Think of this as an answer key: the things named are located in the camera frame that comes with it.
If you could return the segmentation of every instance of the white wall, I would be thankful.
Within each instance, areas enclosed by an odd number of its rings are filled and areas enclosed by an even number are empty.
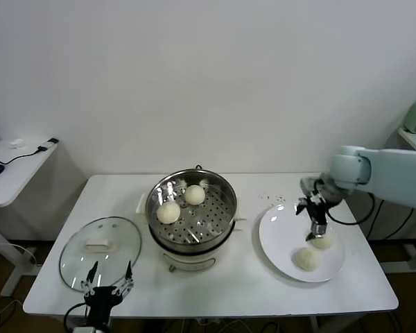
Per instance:
[[[85,175],[320,171],[416,99],[416,0],[0,0],[0,137]]]

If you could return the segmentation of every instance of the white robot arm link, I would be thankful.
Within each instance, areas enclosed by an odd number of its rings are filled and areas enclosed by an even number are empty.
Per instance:
[[[329,172],[319,178],[303,178],[301,188],[306,198],[301,198],[297,213],[307,209],[310,239],[325,234],[329,208],[355,189],[416,208],[416,151],[341,146],[331,156]]]

